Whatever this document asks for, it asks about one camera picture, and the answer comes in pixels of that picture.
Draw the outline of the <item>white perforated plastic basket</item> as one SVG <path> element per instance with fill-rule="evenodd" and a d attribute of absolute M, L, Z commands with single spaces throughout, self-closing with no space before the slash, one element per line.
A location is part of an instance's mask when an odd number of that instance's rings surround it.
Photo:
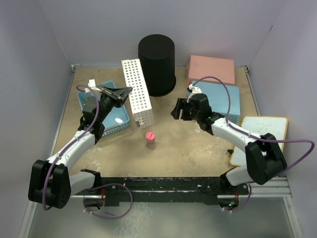
<path fill-rule="evenodd" d="M 129 100 L 137 126 L 144 128 L 154 124 L 152 105 L 140 60 L 126 59 L 122 60 L 121 64 L 126 86 L 132 87 Z"/>

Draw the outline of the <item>light blue basket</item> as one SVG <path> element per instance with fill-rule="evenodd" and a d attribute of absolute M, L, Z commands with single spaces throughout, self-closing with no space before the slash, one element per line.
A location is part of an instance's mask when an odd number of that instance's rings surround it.
<path fill-rule="evenodd" d="M 104 86 L 107 88 L 113 88 L 116 89 L 116 85 L 113 81 L 106 81 L 99 86 Z M 79 100 L 79 104 L 81 107 L 81 110 L 83 109 L 83 105 L 84 102 L 86 100 L 86 98 L 90 98 L 93 97 L 90 93 L 85 93 L 85 92 L 81 92 L 79 91 L 77 93 L 77 97 Z M 128 115 L 128 112 L 125 108 L 125 106 L 122 106 L 121 108 L 116 108 L 114 107 L 111 112 L 108 114 L 108 116 L 105 118 L 105 120 L 103 121 L 103 125 L 105 127 L 104 129 L 104 133 L 103 133 L 103 137 L 104 136 L 108 136 L 110 134 L 119 132 L 127 127 L 129 127 L 130 125 L 130 117 Z"/>

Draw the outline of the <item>blue perforated plastic basket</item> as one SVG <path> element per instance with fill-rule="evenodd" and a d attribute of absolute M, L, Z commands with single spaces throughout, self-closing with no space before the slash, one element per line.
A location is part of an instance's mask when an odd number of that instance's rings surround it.
<path fill-rule="evenodd" d="M 206 94 L 210 107 L 213 112 L 226 115 L 228 111 L 228 96 L 222 84 L 198 82 L 195 87 L 200 88 L 201 92 Z M 230 95 L 230 112 L 228 119 L 232 123 L 237 123 L 240 119 L 240 90 L 238 86 L 226 86 Z"/>

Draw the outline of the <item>pink perforated plastic basket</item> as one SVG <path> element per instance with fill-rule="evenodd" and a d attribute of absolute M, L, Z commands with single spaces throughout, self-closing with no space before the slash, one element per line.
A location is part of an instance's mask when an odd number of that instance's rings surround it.
<path fill-rule="evenodd" d="M 206 76 L 217 77 L 227 85 L 235 85 L 235 67 L 232 59 L 191 55 L 186 69 L 185 87 Z"/>

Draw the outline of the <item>large black plastic bucket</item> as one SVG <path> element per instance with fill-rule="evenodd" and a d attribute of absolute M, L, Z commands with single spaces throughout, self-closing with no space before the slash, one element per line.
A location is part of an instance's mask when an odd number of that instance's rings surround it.
<path fill-rule="evenodd" d="M 150 96 L 165 96 L 174 89 L 175 44 L 168 36 L 152 34 L 141 39 L 138 59 Z"/>

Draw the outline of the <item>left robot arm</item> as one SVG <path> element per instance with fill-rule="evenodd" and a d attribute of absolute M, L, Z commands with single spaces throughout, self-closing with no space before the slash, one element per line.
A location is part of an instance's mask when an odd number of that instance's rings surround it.
<path fill-rule="evenodd" d="M 97 194 L 102 189 L 99 172 L 81 170 L 74 176 L 69 170 L 101 139 L 103 121 L 113 108 L 121 108 L 129 97 L 132 87 L 108 88 L 85 86 L 89 94 L 82 106 L 80 125 L 73 138 L 57 153 L 46 160 L 37 160 L 31 169 L 28 199 L 40 203 L 44 210 L 63 208 L 70 197 L 87 190 Z"/>

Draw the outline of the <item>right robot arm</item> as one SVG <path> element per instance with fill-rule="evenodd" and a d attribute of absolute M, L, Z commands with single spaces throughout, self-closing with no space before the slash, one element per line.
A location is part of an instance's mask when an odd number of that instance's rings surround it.
<path fill-rule="evenodd" d="M 287 169 L 286 160 L 272 134 L 252 135 L 230 124 L 223 115 L 212 111 L 203 93 L 194 94 L 189 99 L 178 98 L 171 115 L 174 119 L 195 120 L 201 130 L 230 142 L 244 152 L 246 165 L 222 175 L 220 188 L 226 194 L 232 194 L 243 183 L 263 185 Z"/>

